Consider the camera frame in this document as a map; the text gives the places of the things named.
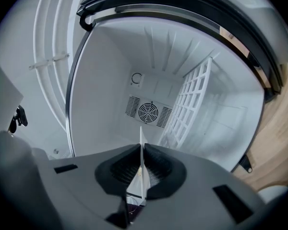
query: white shelf rack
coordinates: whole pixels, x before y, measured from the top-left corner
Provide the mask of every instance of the white shelf rack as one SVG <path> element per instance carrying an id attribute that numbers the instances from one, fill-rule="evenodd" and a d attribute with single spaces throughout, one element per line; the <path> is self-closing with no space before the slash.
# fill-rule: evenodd
<path id="1" fill-rule="evenodd" d="M 209 57 L 185 77 L 173 113 L 161 136 L 160 146 L 179 149 L 185 141 L 203 102 L 211 71 Z"/>

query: vent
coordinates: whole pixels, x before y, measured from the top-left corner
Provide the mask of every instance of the vent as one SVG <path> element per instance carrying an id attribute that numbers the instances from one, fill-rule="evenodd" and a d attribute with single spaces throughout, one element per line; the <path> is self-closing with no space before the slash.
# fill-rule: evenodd
<path id="1" fill-rule="evenodd" d="M 172 113 L 172 109 L 167 108 L 167 107 L 163 107 L 161 114 L 160 114 L 160 118 L 158 120 L 157 126 L 161 127 L 161 128 L 165 128 L 165 126 L 167 125 L 168 122 L 168 118 Z"/>
<path id="2" fill-rule="evenodd" d="M 135 117 L 136 110 L 138 109 L 140 98 L 129 96 L 125 114 L 130 117 Z"/>
<path id="3" fill-rule="evenodd" d="M 151 103 L 145 103 L 139 108 L 139 118 L 145 123 L 152 123 L 158 117 L 157 107 Z"/>

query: black bracket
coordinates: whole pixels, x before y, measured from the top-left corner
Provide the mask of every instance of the black bracket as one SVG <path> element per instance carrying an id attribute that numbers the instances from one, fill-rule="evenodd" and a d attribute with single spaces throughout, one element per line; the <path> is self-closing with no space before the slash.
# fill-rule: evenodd
<path id="1" fill-rule="evenodd" d="M 93 27 L 95 26 L 95 21 L 93 21 L 91 24 L 87 24 L 85 22 L 85 19 L 87 18 L 88 15 L 91 15 L 89 14 L 86 10 L 84 10 L 84 13 L 81 15 L 80 17 L 80 26 L 85 29 L 86 31 L 90 32 L 92 31 Z"/>
<path id="2" fill-rule="evenodd" d="M 276 97 L 276 94 L 272 88 L 264 88 L 264 103 L 272 101 Z"/>
<path id="3" fill-rule="evenodd" d="M 18 126 L 27 126 L 28 125 L 28 121 L 27 121 L 27 117 L 25 115 L 24 109 L 22 106 L 18 106 L 17 110 L 16 110 L 16 115 L 12 118 L 10 126 L 9 126 L 9 131 L 13 134 L 16 132 L 17 129 L 17 124 L 16 121 L 18 122 Z"/>
<path id="4" fill-rule="evenodd" d="M 253 171 L 249 158 L 246 155 L 240 159 L 238 164 L 240 164 L 247 171 L 247 173 L 251 173 Z"/>

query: white wall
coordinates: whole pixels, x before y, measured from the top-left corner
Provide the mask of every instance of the white wall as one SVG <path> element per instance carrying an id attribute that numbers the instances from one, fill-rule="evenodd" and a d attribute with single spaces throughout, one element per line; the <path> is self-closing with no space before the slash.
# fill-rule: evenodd
<path id="1" fill-rule="evenodd" d="M 33 25 L 38 2 L 18 0 L 0 24 L 0 67 L 24 96 L 21 105 L 28 126 L 17 127 L 15 135 L 58 158 L 69 150 L 66 133 L 44 99 L 36 72 L 28 68 L 34 64 Z M 60 150 L 58 155 L 53 154 L 54 149 Z"/>
<path id="2" fill-rule="evenodd" d="M 77 156 L 109 151 L 112 149 L 138 143 L 132 140 L 124 139 L 123 137 L 111 131 L 107 133 L 107 136 L 108 137 L 104 138 L 103 140 L 96 139 L 93 145 L 89 148 L 76 148 Z"/>
<path id="3" fill-rule="evenodd" d="M 110 47 L 107 35 L 96 31 L 80 55 L 71 94 L 70 127 L 76 156 L 101 151 L 98 144 L 114 143 L 113 120 L 131 68 Z"/>
<path id="4" fill-rule="evenodd" d="M 117 113 L 117 132 L 120 136 L 138 143 L 140 141 L 140 126 L 142 126 L 148 142 L 157 144 L 163 132 L 163 128 L 145 124 L 133 117 L 127 116 L 125 110 L 129 95 L 146 98 L 172 107 L 180 90 L 183 78 L 181 78 L 181 83 L 179 83 L 178 80 L 169 80 L 161 75 L 152 74 L 146 69 L 141 69 L 139 72 L 144 74 L 144 81 L 142 87 L 137 89 L 129 84 L 132 74 L 137 72 L 137 70 L 138 69 L 132 69 L 130 71 L 128 81 L 126 82 L 120 112 Z"/>

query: metal trim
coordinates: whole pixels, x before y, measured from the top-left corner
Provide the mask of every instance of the metal trim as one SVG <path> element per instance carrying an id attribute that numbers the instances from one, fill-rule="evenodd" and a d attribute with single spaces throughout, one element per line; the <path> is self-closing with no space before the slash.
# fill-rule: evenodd
<path id="1" fill-rule="evenodd" d="M 189 10 L 163 5 L 163 4 L 149 4 L 149 3 L 142 3 L 142 4 L 130 4 L 130 5 L 122 5 L 115 8 L 116 13 L 122 13 L 122 12 L 136 12 L 136 11 L 142 11 L 142 12 L 163 12 L 168 13 L 172 15 L 177 15 L 180 17 L 184 17 L 186 19 L 195 21 L 199 24 L 202 24 L 209 28 L 210 30 L 219 33 L 220 31 L 220 25 L 213 22 L 212 20 L 194 13 Z"/>
<path id="2" fill-rule="evenodd" d="M 70 131 L 70 122 L 69 122 L 69 111 L 70 111 L 70 101 L 71 101 L 71 91 L 72 91 L 72 81 L 73 81 L 73 76 L 76 70 L 76 66 L 78 63 L 79 56 L 82 52 L 83 46 L 87 42 L 87 39 L 89 37 L 91 32 L 86 32 L 84 37 L 81 40 L 81 43 L 78 46 L 77 52 L 75 54 L 73 63 L 72 63 L 72 68 L 69 73 L 68 77 L 68 82 L 67 82 L 67 90 L 66 90 L 66 104 L 65 104 L 65 124 L 66 124 L 66 134 L 67 134 L 67 141 L 69 145 L 69 150 L 71 152 L 72 157 L 75 157 L 75 152 L 72 146 L 72 136 L 71 136 L 71 131 Z"/>

